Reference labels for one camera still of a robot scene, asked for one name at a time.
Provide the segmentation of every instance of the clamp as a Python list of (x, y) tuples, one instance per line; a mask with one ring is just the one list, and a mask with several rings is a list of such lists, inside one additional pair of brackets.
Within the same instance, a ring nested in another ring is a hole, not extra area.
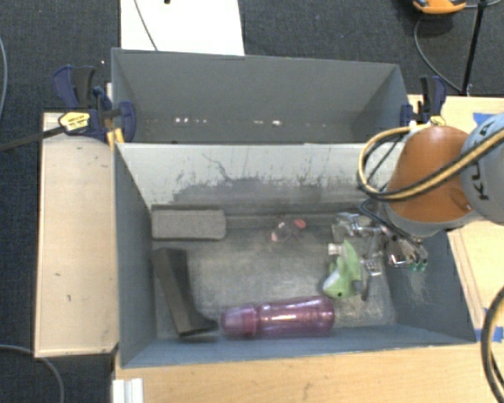
[(417, 113), (411, 104), (402, 106), (400, 115), (400, 125), (406, 127), (411, 121), (417, 124), (433, 123), (444, 125), (444, 120), (440, 116), (440, 111), (446, 102), (446, 84), (438, 76), (422, 76), (420, 78), (422, 85), (423, 100), (418, 101)]
[(68, 113), (59, 118), (60, 126), (69, 135), (88, 136), (106, 142), (116, 128), (123, 140), (131, 142), (136, 130), (136, 115), (131, 101), (122, 101), (116, 109), (100, 86), (92, 87), (95, 68), (65, 65), (52, 76), (55, 94)]

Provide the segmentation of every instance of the purple bottle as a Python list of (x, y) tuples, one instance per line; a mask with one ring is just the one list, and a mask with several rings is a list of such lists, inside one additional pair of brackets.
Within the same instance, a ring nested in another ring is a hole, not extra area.
[(229, 308), (220, 318), (224, 332), (233, 337), (321, 334), (334, 324), (332, 301), (326, 296)]

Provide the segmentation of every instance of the gray sponge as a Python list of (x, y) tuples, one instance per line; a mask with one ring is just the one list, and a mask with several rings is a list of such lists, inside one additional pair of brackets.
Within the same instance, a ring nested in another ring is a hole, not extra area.
[(162, 240), (220, 240), (226, 236), (226, 216), (219, 209), (154, 207), (151, 236)]

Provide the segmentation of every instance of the green toy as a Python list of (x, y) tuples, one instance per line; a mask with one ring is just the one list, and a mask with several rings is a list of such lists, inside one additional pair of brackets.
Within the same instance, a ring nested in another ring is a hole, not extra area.
[(355, 296), (362, 288), (360, 257), (347, 240), (340, 246), (336, 262), (329, 267), (330, 276), (323, 284), (323, 292), (333, 299)]

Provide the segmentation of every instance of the dark carpet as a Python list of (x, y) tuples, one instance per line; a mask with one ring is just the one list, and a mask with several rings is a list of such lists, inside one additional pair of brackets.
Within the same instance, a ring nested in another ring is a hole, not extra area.
[[(402, 0), (239, 0), (247, 54), (397, 63), (410, 93), (431, 72), (412, 30), (419, 15)], [(420, 28), (428, 58), (461, 85), (474, 10)], [(119, 45), (119, 0), (0, 0), (0, 33), (9, 62), (0, 142), (39, 130), (46, 107), (59, 107), (50, 84), (64, 64), (94, 65), (110, 80)], [(504, 1), (488, 8), (471, 77), (472, 95), (504, 96)], [(0, 91), (2, 60), (0, 56)], [(0, 154), (0, 343), (32, 346), (38, 226), (39, 147)], [(109, 356), (54, 360), (66, 401), (109, 399)], [(52, 375), (28, 357), (0, 353), (0, 401), (57, 401)]]

